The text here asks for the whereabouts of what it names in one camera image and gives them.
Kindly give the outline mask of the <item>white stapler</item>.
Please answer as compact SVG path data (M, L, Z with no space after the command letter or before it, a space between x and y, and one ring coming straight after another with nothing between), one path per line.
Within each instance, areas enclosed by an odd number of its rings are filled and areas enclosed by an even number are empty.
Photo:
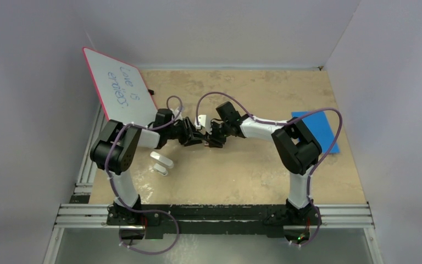
M164 167L166 168L173 168L174 167L174 162L167 158L164 155L161 155L155 151L152 151L149 156L154 159L156 162L161 163Z

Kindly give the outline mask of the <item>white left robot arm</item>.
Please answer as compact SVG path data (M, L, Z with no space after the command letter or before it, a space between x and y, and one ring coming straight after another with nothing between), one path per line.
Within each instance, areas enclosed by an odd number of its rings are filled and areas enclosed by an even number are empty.
M106 172L114 193L114 206L121 208L120 217L129 225L137 224L142 213L156 212L142 209L140 195L129 173L136 150L141 144L149 149L160 149L169 140L191 146L202 143L204 135L188 117L180 118L180 113L161 108L148 126L109 120L91 147L90 159Z

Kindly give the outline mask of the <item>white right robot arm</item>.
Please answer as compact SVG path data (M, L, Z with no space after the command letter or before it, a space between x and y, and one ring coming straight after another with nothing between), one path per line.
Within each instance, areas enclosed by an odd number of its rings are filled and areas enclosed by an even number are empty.
M229 136L253 138L274 143L282 164L290 173L289 207L286 216L294 224L308 217L311 207L310 173L319 160L322 148L302 120L258 119L251 114L240 115L230 102L216 108L219 119L206 115L195 118L195 127L204 129L209 147L222 148Z

